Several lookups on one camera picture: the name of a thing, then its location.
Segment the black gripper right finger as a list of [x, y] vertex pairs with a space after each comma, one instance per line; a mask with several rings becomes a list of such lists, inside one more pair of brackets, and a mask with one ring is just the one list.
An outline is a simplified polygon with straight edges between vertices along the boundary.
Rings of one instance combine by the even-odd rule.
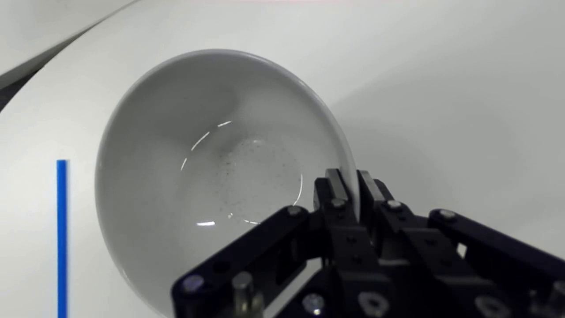
[[565, 260], [448, 209], [416, 216], [358, 172], [360, 221], [383, 267], [413, 271], [446, 318], [565, 318]]

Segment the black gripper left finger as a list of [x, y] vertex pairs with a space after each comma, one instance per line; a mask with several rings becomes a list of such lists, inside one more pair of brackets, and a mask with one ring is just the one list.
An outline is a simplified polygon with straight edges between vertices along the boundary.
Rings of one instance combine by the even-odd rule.
[[351, 299], [378, 267], [358, 223], [351, 186], [335, 168], [314, 180], [314, 210], [286, 205], [208, 256], [171, 286], [173, 318], [261, 318], [318, 260], [321, 269], [280, 316], [353, 311]]

